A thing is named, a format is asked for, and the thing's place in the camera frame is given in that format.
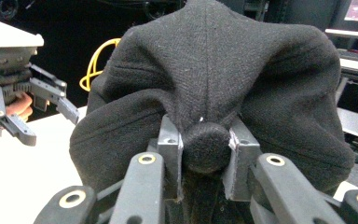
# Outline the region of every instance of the yellow cable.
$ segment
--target yellow cable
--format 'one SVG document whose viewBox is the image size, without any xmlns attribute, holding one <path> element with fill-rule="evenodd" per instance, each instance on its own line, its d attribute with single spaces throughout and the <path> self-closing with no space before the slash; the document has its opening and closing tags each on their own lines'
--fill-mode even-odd
<svg viewBox="0 0 358 224">
<path fill-rule="evenodd" d="M 103 72 L 103 71 L 97 71 L 97 61 L 98 61 L 98 57 L 100 56 L 101 51 L 103 51 L 103 49 L 109 45 L 115 45 L 115 48 L 116 48 L 118 45 L 118 42 L 120 42 L 120 39 L 121 38 L 115 38 L 115 39 L 108 40 L 108 41 L 104 42 L 94 52 L 94 54 L 91 57 L 91 60 L 89 61 L 89 67 L 87 69 L 87 74 L 84 77 L 82 77 L 79 81 L 79 85 L 83 90 L 90 91 L 90 78 L 96 77 Z"/>
</svg>

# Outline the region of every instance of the white table surface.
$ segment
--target white table surface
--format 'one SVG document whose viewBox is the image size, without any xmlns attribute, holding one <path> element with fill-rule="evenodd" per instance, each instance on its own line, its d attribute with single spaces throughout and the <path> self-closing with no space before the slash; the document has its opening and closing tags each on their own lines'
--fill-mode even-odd
<svg viewBox="0 0 358 224">
<path fill-rule="evenodd" d="M 86 108 L 79 111 L 83 118 Z M 82 185 L 68 150 L 75 125 L 59 114 L 28 126 L 37 136 L 35 147 L 6 131 L 0 137 L 0 223 L 34 223 L 53 195 Z"/>
</svg>

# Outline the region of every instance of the black fabric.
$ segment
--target black fabric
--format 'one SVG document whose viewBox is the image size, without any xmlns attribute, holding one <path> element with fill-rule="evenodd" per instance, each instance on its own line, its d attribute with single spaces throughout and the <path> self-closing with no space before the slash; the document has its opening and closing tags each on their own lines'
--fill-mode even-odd
<svg viewBox="0 0 358 224">
<path fill-rule="evenodd" d="M 336 111 L 339 73 L 334 46 L 314 27 L 261 23 L 214 0 L 187 1 L 124 34 L 92 82 L 71 157 L 84 185 L 105 189 L 158 137 L 168 113 L 185 145 L 185 198 L 167 202 L 168 221 L 244 223 L 243 203 L 226 201 L 220 181 L 233 118 L 263 152 L 288 157 L 329 191 L 354 161 Z"/>
</svg>

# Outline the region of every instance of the black beanie hat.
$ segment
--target black beanie hat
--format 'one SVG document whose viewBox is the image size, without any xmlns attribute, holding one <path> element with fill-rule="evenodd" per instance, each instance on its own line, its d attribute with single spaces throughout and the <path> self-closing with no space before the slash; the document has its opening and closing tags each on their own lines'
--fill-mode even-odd
<svg viewBox="0 0 358 224">
<path fill-rule="evenodd" d="M 263 152 L 281 154 L 327 191 L 354 156 L 335 104 L 337 51 L 318 29 L 253 21 L 214 0 L 130 28 L 91 85 L 87 116 L 70 143 L 84 185 L 121 180 L 130 159 L 158 137 L 168 114 L 184 137 L 184 192 L 170 223 L 241 223 L 219 179 L 228 129 L 239 116 Z"/>
</svg>

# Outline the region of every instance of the knit hat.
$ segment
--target knit hat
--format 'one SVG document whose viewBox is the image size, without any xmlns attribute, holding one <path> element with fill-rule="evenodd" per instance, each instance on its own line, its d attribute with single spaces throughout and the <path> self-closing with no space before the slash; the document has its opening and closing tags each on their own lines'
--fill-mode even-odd
<svg viewBox="0 0 358 224">
<path fill-rule="evenodd" d="M 84 185 L 124 178 L 130 159 L 158 137 L 168 114 L 183 136 L 180 203 L 170 223 L 242 223 L 224 197 L 229 127 L 239 116 L 263 152 L 281 154 L 327 191 L 354 163 L 337 116 L 337 51 L 318 29 L 253 21 L 214 0 L 187 1 L 130 28 L 96 77 L 70 153 Z"/>
</svg>

